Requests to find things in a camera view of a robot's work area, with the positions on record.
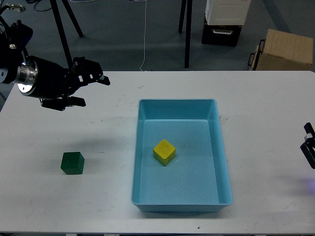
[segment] black stand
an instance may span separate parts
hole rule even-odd
[[[190,53],[190,31],[191,31],[191,12],[192,12],[192,0],[182,0],[181,15],[179,18],[178,33],[183,32],[183,24],[185,17],[185,9],[187,2],[187,14],[186,14],[186,44],[185,44],[185,68],[189,67],[189,53]]]
[[[63,1],[63,4],[64,4],[64,7],[65,9],[67,10],[68,12],[68,15],[75,27],[75,29],[77,30],[78,32],[78,35],[80,37],[83,37],[83,33],[80,29],[80,26],[72,12],[72,9],[68,3],[67,0],[62,0]],[[63,45],[63,50],[64,50],[64,54],[65,54],[65,58],[67,60],[67,63],[68,63],[68,67],[71,68],[73,66],[73,63],[72,63],[72,57],[71,57],[71,54],[70,54],[70,49],[69,49],[69,46],[68,46],[68,43],[67,43],[67,38],[65,37],[65,32],[64,32],[64,29],[63,29],[63,23],[61,21],[61,17],[60,17],[60,13],[59,13],[59,10],[58,10],[58,6],[57,6],[57,0],[50,0],[50,4],[51,4],[51,8],[53,10],[53,13],[54,13],[54,17],[55,17],[55,21],[56,21],[56,24],[57,24],[57,28],[58,28],[58,32],[59,32],[59,35],[60,35],[60,40],[61,40],[61,43]]]

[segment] robotic arm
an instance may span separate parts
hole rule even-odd
[[[1,14],[6,9],[24,11],[21,5],[8,4],[0,9],[0,83],[17,83],[22,95],[37,97],[41,106],[58,111],[66,107],[86,105],[83,98],[73,95],[80,87],[98,82],[110,85],[98,62],[84,57],[74,58],[71,68],[29,56],[26,45],[33,30],[19,20],[8,26]]]

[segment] yellow cube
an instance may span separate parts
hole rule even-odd
[[[176,148],[166,139],[163,139],[155,148],[153,148],[153,156],[163,166],[166,166],[176,155]]]

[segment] green cube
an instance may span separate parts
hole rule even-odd
[[[83,173],[84,157],[78,152],[64,152],[61,169],[67,175],[80,175]]]

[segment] tripod leg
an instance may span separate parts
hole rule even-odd
[[[54,13],[54,17],[55,17],[55,21],[57,24],[60,40],[61,40],[61,43],[63,45],[65,58],[67,60],[69,68],[71,68],[72,67],[72,57],[71,57],[70,49],[69,49],[69,46],[67,43],[67,38],[65,37],[65,33],[64,33],[64,29],[63,29],[63,23],[62,23],[61,18],[60,18],[60,13],[58,11],[57,2],[56,2],[56,0],[50,0],[50,4],[51,4],[51,8],[52,8],[53,13]]]
[[[178,33],[182,33],[183,32],[183,24],[184,24],[184,17],[185,17],[186,1],[187,0],[182,0],[181,15],[179,17],[179,25],[178,25]]]
[[[187,0],[185,68],[189,67],[192,0]]]
[[[71,7],[70,7],[70,4],[68,3],[67,0],[63,0],[63,4],[64,4],[65,9],[66,9],[67,12],[68,12],[68,15],[69,15],[69,17],[70,17],[70,19],[71,19],[71,21],[72,21],[72,23],[73,23],[75,29],[76,29],[77,32],[78,32],[79,37],[83,37],[83,33],[82,33],[82,31],[81,31],[81,28],[80,28],[80,26],[79,26],[79,23],[77,22],[77,19],[75,18],[74,14],[73,14],[73,11],[72,11],[72,9],[71,9]]]

